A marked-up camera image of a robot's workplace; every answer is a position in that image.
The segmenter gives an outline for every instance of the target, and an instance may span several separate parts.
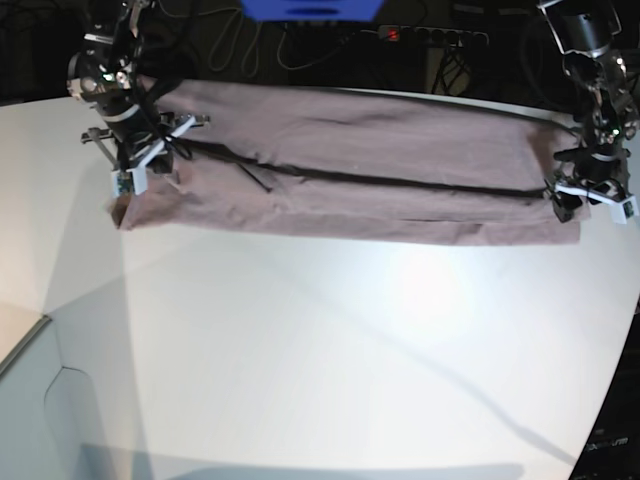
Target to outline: power strip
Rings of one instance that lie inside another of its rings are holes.
[[[405,40],[406,37],[413,37],[418,44],[430,47],[489,46],[489,35],[484,32],[403,25],[380,25],[378,27],[378,38],[380,40],[400,42]]]

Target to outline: white plastic clip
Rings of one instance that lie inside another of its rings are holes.
[[[178,125],[170,135],[174,138],[181,137],[196,124],[196,120],[195,116],[190,115],[184,122]],[[113,190],[116,197],[125,193],[131,193],[131,191],[136,195],[142,195],[147,191],[149,188],[149,182],[147,180],[147,165],[149,165],[151,161],[164,150],[165,146],[165,140],[159,138],[150,146],[143,149],[142,152],[139,152],[139,154],[142,154],[143,152],[144,154],[141,155],[142,158],[135,167],[128,169],[126,172],[119,170],[112,172]]]
[[[632,217],[640,216],[638,201],[635,195],[631,195],[622,201],[617,201],[594,190],[587,190],[582,187],[570,187],[562,182],[556,184],[555,190],[556,192],[566,193],[567,195],[585,197],[600,203],[606,203],[611,210],[611,218],[613,218],[613,221],[621,225],[626,225]]]

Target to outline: white panel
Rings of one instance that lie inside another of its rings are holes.
[[[36,296],[93,380],[119,478],[569,475],[640,291],[634,226],[594,209],[579,245],[544,248],[120,235],[109,164],[77,143],[97,117],[0,110],[16,117]]]
[[[27,346],[0,379],[0,478],[69,480],[79,448],[62,459],[47,423],[44,398],[60,371],[52,326]]]

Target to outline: electrical cable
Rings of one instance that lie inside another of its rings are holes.
[[[524,73],[527,82],[536,93],[536,95],[542,100],[548,107],[553,108],[555,110],[559,110],[561,112],[570,110],[571,107],[569,105],[564,105],[554,100],[551,100],[542,90],[540,84],[538,83],[538,79],[535,77],[533,70],[531,69],[531,65],[529,65],[529,58],[527,56],[527,43],[529,42],[529,37],[533,33],[533,30],[540,24],[544,23],[544,17],[533,17],[527,24],[525,25],[522,34],[520,35],[520,45],[519,45],[519,56],[520,56],[520,65],[522,67],[522,72]]]
[[[268,162],[260,162],[254,158],[242,157],[233,153],[231,150],[229,150],[228,147],[222,144],[188,139],[185,140],[185,143],[189,145],[192,150],[205,153],[211,160],[227,164],[252,167],[293,177],[328,180],[331,182],[343,182],[353,185],[378,185],[385,187],[401,187],[422,190],[428,189],[448,192],[454,191],[461,193],[487,195],[490,197],[538,199],[543,198],[546,192],[546,188],[516,190],[507,188],[474,187],[468,185],[449,185],[443,183],[423,182],[420,180],[410,180],[405,178],[389,178],[341,171],[319,170],[315,168],[301,167],[298,165],[291,165],[287,163],[273,164]]]
[[[178,34],[178,37],[173,42],[173,45],[169,47],[169,52],[167,53],[167,58],[172,59],[182,48],[182,45],[185,44],[189,38],[189,34],[195,25],[195,21],[197,19],[198,12],[200,10],[200,5],[202,4],[202,0],[191,0],[191,4],[189,6],[189,15],[186,17],[186,21],[182,25],[182,30]]]
[[[449,84],[447,84],[447,85],[444,85],[444,93],[445,93],[445,95],[448,95],[448,96],[452,96],[453,95],[451,93],[451,89],[456,84],[456,82],[460,79],[460,77],[462,76],[463,73],[464,73],[464,70],[462,68],[458,69],[458,72],[455,74],[455,76],[453,77],[451,82],[449,82]]]
[[[7,12],[2,18],[0,18],[0,27],[1,28],[6,28],[5,23],[7,22],[7,20],[9,20],[12,17],[16,17],[18,15],[21,15],[23,13],[29,14],[37,23],[40,20],[42,20],[42,18],[37,14],[37,12],[39,12],[39,11],[53,11],[52,8],[23,7],[22,5],[16,5],[15,3],[11,3],[11,2],[0,2],[0,5],[9,5],[9,8],[10,8],[10,11]]]
[[[296,71],[299,71],[299,70],[304,70],[306,68],[310,68],[310,67],[318,65],[320,63],[323,63],[323,62],[329,60],[330,58],[334,57],[338,53],[340,53],[342,51],[342,49],[344,48],[344,46],[346,45],[346,43],[343,44],[343,45],[340,45],[340,46],[334,48],[333,50],[331,50],[326,55],[323,55],[322,57],[317,58],[315,60],[312,60],[309,63],[305,63],[304,65],[296,65],[296,66],[292,67],[290,65],[286,65],[282,61],[282,47],[284,46],[284,41],[285,41],[286,38],[287,38],[287,32],[285,31],[282,34],[282,37],[280,38],[280,43],[278,44],[278,51],[276,53],[276,57],[277,57],[277,60],[278,60],[278,65],[280,65],[282,68],[284,68],[288,72],[296,72]]]
[[[174,29],[172,28],[171,24],[169,23],[169,21],[165,18],[162,18],[160,16],[154,16],[152,19],[147,18],[146,22],[145,22],[145,27],[149,26],[149,25],[159,25],[161,27],[163,27],[164,29],[166,29],[168,32],[170,32],[172,35],[176,35]],[[195,47],[195,45],[193,44],[193,42],[188,42],[187,46],[189,47],[189,50],[191,51],[191,53],[193,53],[194,59],[196,60],[196,62],[199,64],[202,61],[202,58],[200,56],[200,52],[198,52],[198,49]],[[160,46],[147,46],[145,47],[145,51],[144,51],[144,55],[148,55],[149,53],[153,53],[154,51],[161,51],[163,48],[162,45]]]
[[[161,0],[158,0],[158,6],[160,7],[160,10],[162,10],[162,13],[164,13],[169,18],[185,19],[188,17],[187,15],[179,15],[179,14],[169,12],[166,9],[166,7],[163,5]],[[221,73],[225,71],[227,68],[229,68],[229,65],[231,65],[231,62],[233,61],[233,57],[236,53],[236,48],[238,46],[238,40],[240,38],[240,34],[242,32],[242,29],[244,28],[245,20],[247,19],[242,8],[239,8],[239,7],[216,8],[214,10],[200,12],[196,14],[196,18],[208,17],[212,15],[218,15],[221,13],[230,13],[231,15],[229,16],[229,19],[225,23],[224,27],[222,28],[222,32],[220,36],[211,47],[211,50],[209,51],[209,55],[207,57],[207,66],[209,67],[209,70],[211,70],[214,73]],[[229,53],[227,54],[227,57],[221,64],[215,65],[213,62],[214,57],[217,55],[219,49],[221,48],[223,40],[227,38],[227,34],[234,23],[236,24],[236,27],[235,27],[235,30],[233,31],[231,45],[229,47]],[[258,71],[260,70],[260,49],[259,49],[258,41],[260,40],[260,35],[262,34],[262,28],[263,28],[263,23],[258,23],[256,27],[256,32],[253,38],[251,39],[249,47],[247,48],[247,51],[242,57],[240,70],[242,74],[247,78],[254,78],[258,74]],[[252,56],[255,58],[255,63],[253,65],[253,68],[249,69],[248,68],[249,60],[251,59]]]
[[[420,19],[420,22],[422,22],[422,20],[424,20],[429,16],[429,7],[427,6],[424,0],[415,0],[415,1],[422,6],[423,14],[422,14],[422,18]]]
[[[144,43],[144,35],[140,34],[137,39],[137,47],[135,48],[135,51],[141,51],[142,50],[141,46],[143,45],[143,43]],[[131,65],[132,65],[132,69],[130,73],[131,96],[133,98],[133,103],[138,105],[138,107],[140,108],[140,112],[142,114],[142,118],[149,126],[149,133],[154,135],[156,139],[164,140],[167,150],[175,152],[177,155],[184,158],[185,160],[190,160],[193,155],[189,147],[187,147],[186,145],[183,145],[178,139],[172,137],[171,135],[167,135],[161,132],[158,126],[156,125],[156,123],[153,121],[153,115],[151,114],[151,112],[149,112],[149,109],[148,109],[149,94],[144,95],[140,90],[140,86],[138,85],[136,62],[135,61],[131,62]],[[159,98],[161,96],[161,92],[163,91],[163,88],[164,88],[164,85],[162,87],[157,87],[155,89],[153,87],[151,88],[149,93],[152,93],[152,96],[154,97],[154,101],[157,100],[157,98],[155,97]]]
[[[62,10],[62,6],[60,5],[60,3],[58,3],[58,0],[47,0],[49,3],[51,3],[54,7],[56,7],[56,10]]]
[[[455,71],[455,67],[453,70],[446,71],[446,68],[451,65],[454,61],[462,67],[463,65],[455,58],[455,52],[453,52],[450,48],[445,48],[444,53],[442,55],[442,59],[440,60],[440,66],[438,67],[438,71],[436,72],[436,78],[433,81],[433,86],[431,87],[431,94],[435,95],[438,90],[438,86],[442,85],[443,89],[446,91],[447,85],[445,83],[445,76],[450,75]]]
[[[635,78],[633,79],[633,86],[631,87],[631,94],[632,95],[638,89],[638,82],[640,82],[640,73],[637,73]]]

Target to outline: dark background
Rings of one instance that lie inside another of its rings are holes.
[[[67,65],[81,46],[85,3],[86,0],[0,0],[1,102],[66,95]],[[186,15],[189,8],[189,2],[184,0],[162,0],[162,5],[166,12],[178,16]],[[461,13],[456,5],[481,6],[484,13]],[[616,6],[624,22],[618,46],[635,48],[640,2],[616,0]],[[258,26],[241,15],[233,17],[232,9],[238,7],[238,0],[204,0],[205,12],[228,10],[198,17],[178,58],[164,62],[159,50],[142,70],[156,76],[266,85],[434,92],[555,107],[567,112],[577,103],[575,88],[562,75],[560,54],[544,24],[529,30],[524,51],[525,61],[535,72],[536,81],[544,85],[546,100],[551,103],[534,93],[522,72],[523,31],[532,18],[528,12],[536,13],[531,0],[388,0],[371,24],[269,23],[260,27],[256,42]],[[169,45],[183,22],[156,9],[144,30],[153,42]],[[435,34],[425,41],[413,29],[403,31],[398,42],[390,42],[376,35],[378,26],[384,24],[441,28],[441,36],[448,28],[485,32],[489,45],[465,41],[444,50],[446,41],[434,41]],[[300,66],[329,58],[306,69],[287,71],[277,59],[285,30],[281,52],[284,64]],[[228,64],[218,68],[227,58]],[[256,74],[250,75],[256,59]],[[448,80],[435,85],[445,62]]]

